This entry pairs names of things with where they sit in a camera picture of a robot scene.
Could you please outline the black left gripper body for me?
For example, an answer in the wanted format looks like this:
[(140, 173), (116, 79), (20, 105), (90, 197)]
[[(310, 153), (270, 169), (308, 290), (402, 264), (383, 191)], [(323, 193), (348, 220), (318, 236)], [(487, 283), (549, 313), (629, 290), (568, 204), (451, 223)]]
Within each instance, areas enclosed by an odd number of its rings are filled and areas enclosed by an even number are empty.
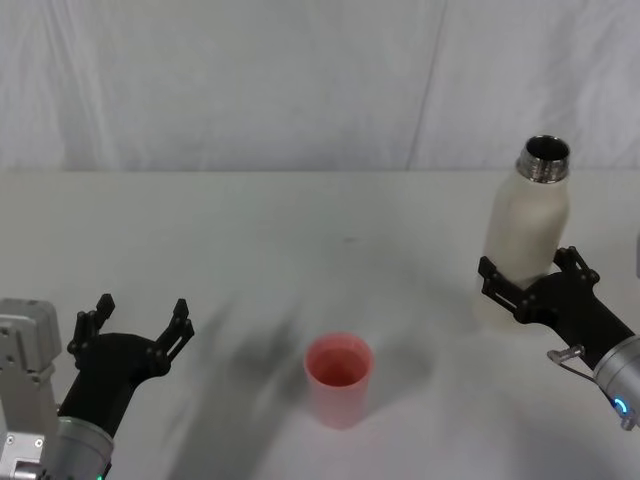
[(88, 422), (111, 437), (137, 387), (166, 374), (166, 352), (156, 342), (133, 334), (73, 340), (67, 350), (78, 373), (58, 415)]

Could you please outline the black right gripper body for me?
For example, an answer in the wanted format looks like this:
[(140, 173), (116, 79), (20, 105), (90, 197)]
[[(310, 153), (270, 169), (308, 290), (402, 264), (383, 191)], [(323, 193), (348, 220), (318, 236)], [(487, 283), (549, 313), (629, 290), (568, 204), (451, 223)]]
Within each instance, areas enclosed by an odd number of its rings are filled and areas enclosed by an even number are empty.
[(549, 327), (567, 346), (581, 346), (586, 364), (596, 364), (634, 332), (595, 296), (593, 286), (587, 274), (543, 277), (522, 292), (518, 321)]

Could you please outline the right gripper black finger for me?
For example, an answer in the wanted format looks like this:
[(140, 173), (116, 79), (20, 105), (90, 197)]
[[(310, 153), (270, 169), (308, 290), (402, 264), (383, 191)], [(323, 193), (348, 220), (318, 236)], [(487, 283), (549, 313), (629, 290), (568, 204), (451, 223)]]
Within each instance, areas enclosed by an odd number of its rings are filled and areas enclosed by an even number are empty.
[(553, 263), (561, 272), (576, 277), (590, 286), (600, 281), (600, 275), (587, 265), (575, 246), (559, 248), (554, 255)]
[(519, 321), (519, 311), (528, 305), (525, 290), (507, 280), (487, 256), (480, 258), (478, 273), (482, 278), (481, 293)]

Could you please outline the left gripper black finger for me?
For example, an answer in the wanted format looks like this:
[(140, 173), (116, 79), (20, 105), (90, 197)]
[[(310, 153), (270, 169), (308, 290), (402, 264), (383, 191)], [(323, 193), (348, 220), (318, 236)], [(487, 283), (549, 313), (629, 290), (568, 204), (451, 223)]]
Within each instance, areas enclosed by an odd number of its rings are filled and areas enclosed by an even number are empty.
[(167, 328), (147, 349), (150, 371), (168, 373), (173, 360), (194, 336), (187, 301), (180, 298)]
[(69, 353), (80, 353), (88, 348), (95, 339), (104, 323), (115, 310), (115, 302), (111, 294), (105, 293), (98, 300), (95, 308), (89, 312), (80, 311), (76, 316), (74, 334), (67, 345)]

